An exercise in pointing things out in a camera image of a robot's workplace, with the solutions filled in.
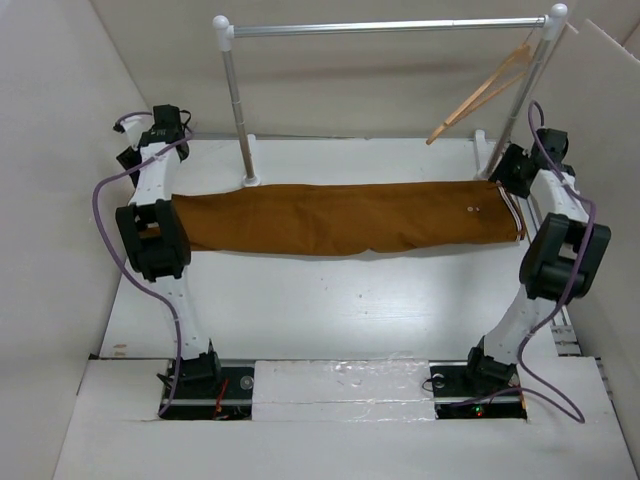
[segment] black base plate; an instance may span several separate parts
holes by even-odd
[[[466,363],[437,362],[430,365],[429,368],[438,420],[527,418],[527,411],[523,407],[520,395],[517,394],[496,396],[491,403],[456,405],[462,401],[461,399],[477,398],[484,395],[484,393],[477,391],[473,382],[466,378]]]
[[[229,383],[220,400],[221,411],[215,420],[246,420],[251,418],[251,399],[253,396],[253,366],[223,366],[222,378]],[[251,387],[242,386],[242,379],[251,378]],[[169,398],[170,388],[165,387],[162,405]],[[211,394],[194,394],[178,388],[169,409],[162,415],[164,420],[214,420],[217,397],[221,392],[218,387]]]

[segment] wooden hanger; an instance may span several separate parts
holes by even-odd
[[[518,48],[516,48],[511,54],[504,59],[504,61],[500,64],[500,66],[496,69],[495,72],[487,79],[485,82],[478,88],[475,92],[471,94],[469,98],[467,98],[462,104],[444,121],[442,125],[436,128],[429,139],[427,140],[427,145],[431,145],[436,138],[438,138],[442,132],[447,130],[448,128],[454,126],[463,118],[467,117],[469,114],[476,111],[478,108],[482,107],[485,103],[491,100],[493,97],[501,94],[511,85],[519,81],[522,77],[524,77],[526,71],[522,70],[516,76],[510,78],[505,83],[500,84],[495,90],[490,91],[492,86],[498,84],[502,77],[512,69],[513,66],[523,65],[527,66],[531,62],[531,47],[523,43]]]

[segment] brown trousers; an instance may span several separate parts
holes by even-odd
[[[516,204],[479,181],[268,185],[173,200],[194,250],[353,255],[523,234],[506,201],[521,219]]]

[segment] metal rail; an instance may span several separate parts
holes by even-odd
[[[547,52],[551,44],[558,38],[566,21],[567,7],[564,4],[556,4],[551,8],[549,15],[528,18],[497,18],[477,20],[419,20],[405,22],[371,22],[371,23],[332,23],[326,25],[281,25],[281,26],[257,26],[236,27],[229,20],[218,15],[213,19],[213,26],[218,35],[218,46],[224,59],[224,67],[229,85],[231,106],[236,123],[236,131],[240,142],[242,160],[246,171],[243,184],[245,186],[258,185],[259,178],[255,174],[249,138],[244,125],[244,117],[240,106],[240,93],[236,80],[231,57],[231,41],[235,38],[249,37],[275,37],[296,35],[325,35],[341,33],[373,33],[373,32],[423,32],[443,30],[473,30],[473,29],[504,29],[504,28],[542,28],[542,38],[536,47],[533,61],[529,65],[527,74],[520,85],[520,89],[513,102],[509,116],[502,131],[500,139],[496,143],[486,167],[478,173],[479,178],[488,178],[498,162],[502,151],[509,141],[511,131],[522,110],[536,78],[538,77],[547,58]]]

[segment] white pole cap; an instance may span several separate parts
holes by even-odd
[[[233,25],[229,24],[229,19],[224,15],[218,15],[213,19],[213,28],[218,34],[218,47],[221,52],[231,50],[231,40],[233,39]]]
[[[544,25],[542,38],[545,40],[556,38],[567,21],[568,13],[569,9],[564,3],[556,3],[551,7],[551,12],[547,16],[547,21]]]

